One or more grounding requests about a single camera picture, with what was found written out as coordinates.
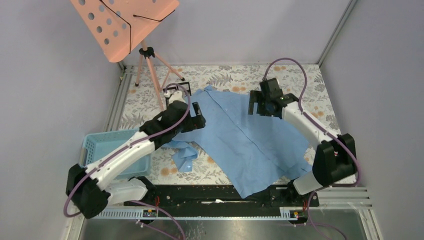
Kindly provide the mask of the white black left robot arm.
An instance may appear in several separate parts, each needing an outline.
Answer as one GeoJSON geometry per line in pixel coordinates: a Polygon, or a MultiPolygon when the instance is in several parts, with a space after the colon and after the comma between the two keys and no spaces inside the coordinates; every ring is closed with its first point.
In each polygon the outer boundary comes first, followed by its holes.
{"type": "Polygon", "coordinates": [[[114,179],[139,159],[171,142],[177,134],[205,126],[198,102],[169,103],[166,110],[146,121],[117,149],[87,166],[75,164],[69,169],[63,214],[68,218],[82,214],[91,219],[118,203],[138,200],[144,206],[152,204],[155,192],[142,180],[131,177],[116,183],[114,179]]]}

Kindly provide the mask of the light blue button shirt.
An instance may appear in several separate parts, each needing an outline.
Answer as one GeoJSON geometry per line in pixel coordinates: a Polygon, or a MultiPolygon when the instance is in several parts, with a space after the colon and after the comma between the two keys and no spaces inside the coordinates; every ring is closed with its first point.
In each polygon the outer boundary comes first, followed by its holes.
{"type": "Polygon", "coordinates": [[[189,172],[199,145],[222,169],[242,198],[260,192],[281,177],[296,179],[312,170],[304,155],[309,142],[291,124],[277,117],[249,115],[247,94],[196,91],[191,100],[201,108],[205,127],[179,133],[168,148],[180,172],[189,172]]]}

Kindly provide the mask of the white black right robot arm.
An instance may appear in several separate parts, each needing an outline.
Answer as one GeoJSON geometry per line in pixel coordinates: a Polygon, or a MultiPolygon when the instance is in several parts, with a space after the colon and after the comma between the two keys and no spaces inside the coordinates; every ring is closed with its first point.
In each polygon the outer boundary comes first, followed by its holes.
{"type": "Polygon", "coordinates": [[[312,170],[292,180],[288,185],[287,201],[301,205],[307,194],[326,188],[349,176],[358,175],[354,138],[339,135],[318,121],[303,108],[300,98],[284,94],[276,78],[260,82],[260,90],[249,93],[248,114],[278,117],[294,126],[314,147],[312,170]]]}

